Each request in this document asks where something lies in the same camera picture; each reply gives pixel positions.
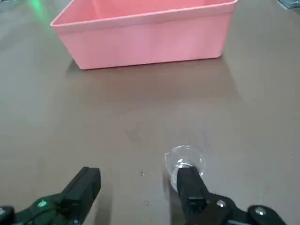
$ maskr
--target table surface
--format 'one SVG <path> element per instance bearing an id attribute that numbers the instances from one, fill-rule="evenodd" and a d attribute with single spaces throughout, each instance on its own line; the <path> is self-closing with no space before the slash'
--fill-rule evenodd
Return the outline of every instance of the table surface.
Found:
<path id="1" fill-rule="evenodd" d="M 241 0 L 219 59 L 81 71 L 49 27 L 66 4 L 0 5 L 1 204 L 20 210 L 94 166 L 85 224 L 183 224 L 164 154 L 189 144 L 211 192 L 299 223 L 299 11 Z"/>

